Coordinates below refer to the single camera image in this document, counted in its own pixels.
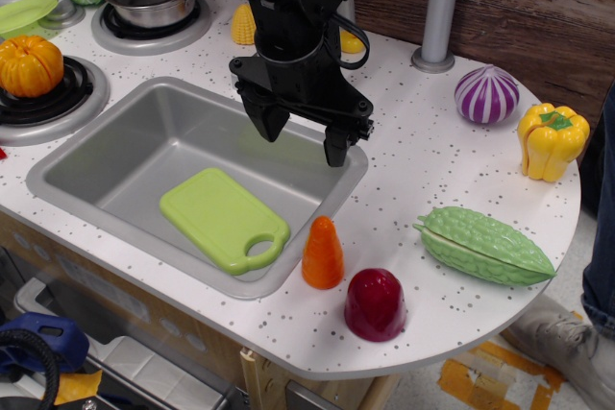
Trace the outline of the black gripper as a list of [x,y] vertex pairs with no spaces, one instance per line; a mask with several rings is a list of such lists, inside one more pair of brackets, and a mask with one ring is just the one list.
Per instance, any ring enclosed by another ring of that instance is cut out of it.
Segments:
[[297,60],[256,55],[230,62],[245,112],[260,136],[275,142],[290,114],[327,126],[324,149],[330,167],[343,166],[348,150],[372,131],[373,105],[341,73],[352,66],[358,63],[341,59],[338,37],[324,39]]

